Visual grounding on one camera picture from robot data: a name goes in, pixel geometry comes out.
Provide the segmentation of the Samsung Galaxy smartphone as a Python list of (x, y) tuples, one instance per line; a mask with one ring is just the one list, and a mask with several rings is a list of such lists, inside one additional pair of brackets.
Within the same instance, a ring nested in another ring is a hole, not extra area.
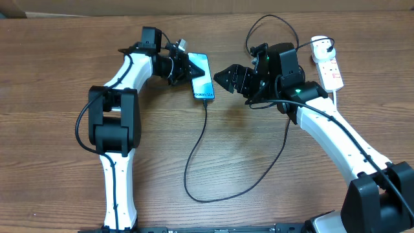
[(215, 93), (207, 55), (189, 52), (188, 58), (193, 97), (198, 100), (213, 100)]

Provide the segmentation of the white power strip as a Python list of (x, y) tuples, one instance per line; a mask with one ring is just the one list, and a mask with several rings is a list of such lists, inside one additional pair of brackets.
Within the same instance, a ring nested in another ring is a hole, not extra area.
[(344, 84), (336, 58), (316, 64), (321, 86), (327, 93), (340, 90)]

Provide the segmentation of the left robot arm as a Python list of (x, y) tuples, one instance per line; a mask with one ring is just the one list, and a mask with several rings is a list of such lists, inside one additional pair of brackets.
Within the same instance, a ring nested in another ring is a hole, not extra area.
[(133, 159), (140, 144), (138, 94), (152, 77), (170, 85), (205, 75), (210, 69), (194, 64), (180, 39), (162, 45), (165, 33), (143, 27), (141, 40), (120, 49), (124, 62), (103, 86), (92, 86), (82, 113), (88, 114), (91, 152), (99, 155), (105, 178), (106, 213), (99, 232), (136, 232), (138, 212), (133, 197)]

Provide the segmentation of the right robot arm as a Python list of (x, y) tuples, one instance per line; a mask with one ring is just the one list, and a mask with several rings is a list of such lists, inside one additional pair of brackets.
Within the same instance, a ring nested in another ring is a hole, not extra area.
[(413, 227), (413, 168), (373, 149), (341, 116), (327, 91), (305, 79), (291, 43), (250, 50), (253, 66), (233, 64), (213, 79), (247, 105), (276, 105), (331, 158), (348, 189), (338, 212), (312, 217), (303, 232), (403, 232)]

